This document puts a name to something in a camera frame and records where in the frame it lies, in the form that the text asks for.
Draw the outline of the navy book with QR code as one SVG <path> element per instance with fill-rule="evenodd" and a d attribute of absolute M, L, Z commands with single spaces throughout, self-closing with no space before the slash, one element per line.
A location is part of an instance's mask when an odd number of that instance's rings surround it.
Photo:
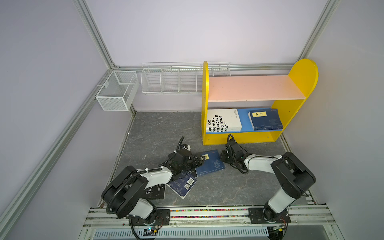
<path fill-rule="evenodd" d="M 190 174 L 186 174 L 183 178 L 169 182 L 167 186 L 176 193 L 180 198 L 184 199 L 192 188 L 196 185 L 198 179 Z"/>

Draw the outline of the white Spanish text book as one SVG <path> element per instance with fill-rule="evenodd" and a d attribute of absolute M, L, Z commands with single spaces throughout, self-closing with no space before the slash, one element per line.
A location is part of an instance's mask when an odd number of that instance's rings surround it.
<path fill-rule="evenodd" d="M 239 132 L 242 124 L 237 109 L 215 109 L 207 113 L 207 133 Z"/>

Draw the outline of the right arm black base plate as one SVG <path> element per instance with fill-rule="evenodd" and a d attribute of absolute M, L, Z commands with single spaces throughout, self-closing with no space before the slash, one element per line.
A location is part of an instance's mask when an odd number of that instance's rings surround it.
<path fill-rule="evenodd" d="M 281 213 L 275 213 L 272 209 L 264 207 L 255 207 L 248 209 L 248 217 L 252 224 L 289 224 L 291 218 L 288 208 L 285 208 Z"/>

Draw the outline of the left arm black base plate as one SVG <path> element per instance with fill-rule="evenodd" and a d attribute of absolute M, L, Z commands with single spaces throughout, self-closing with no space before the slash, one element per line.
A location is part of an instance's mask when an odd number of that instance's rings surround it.
<path fill-rule="evenodd" d="M 132 217 L 133 226 L 168 226 L 171 219 L 170 209 L 154 210 L 146 219 Z"/>

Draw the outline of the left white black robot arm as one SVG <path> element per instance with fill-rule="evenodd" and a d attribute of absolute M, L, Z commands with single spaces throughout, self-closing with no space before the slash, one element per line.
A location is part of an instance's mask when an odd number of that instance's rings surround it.
<path fill-rule="evenodd" d="M 205 160 L 203 155 L 179 149 L 169 154 L 168 159 L 157 168 L 138 170 L 133 166 L 125 167 L 102 193 L 102 199 L 107 204 L 106 213 L 119 219 L 138 217 L 152 221 L 157 208 L 142 198 L 145 190 L 181 179 L 183 174 L 201 167 Z"/>

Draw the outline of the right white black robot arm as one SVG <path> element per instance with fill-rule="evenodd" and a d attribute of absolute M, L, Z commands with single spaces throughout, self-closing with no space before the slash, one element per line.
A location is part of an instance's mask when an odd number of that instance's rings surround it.
<path fill-rule="evenodd" d="M 263 218 L 275 222 L 281 213 L 301 198 L 316 183 L 315 175 L 291 152 L 278 156 L 259 156 L 247 152 L 230 135 L 221 153 L 221 161 L 246 175 L 250 171 L 274 174 L 280 188 L 265 204 Z"/>

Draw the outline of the blue Lunyu book yellow label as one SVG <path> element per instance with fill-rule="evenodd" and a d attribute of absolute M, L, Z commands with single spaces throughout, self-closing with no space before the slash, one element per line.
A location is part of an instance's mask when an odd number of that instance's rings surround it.
<path fill-rule="evenodd" d="M 278 109 L 256 109 L 248 113 L 254 131 L 280 131 L 283 124 Z"/>

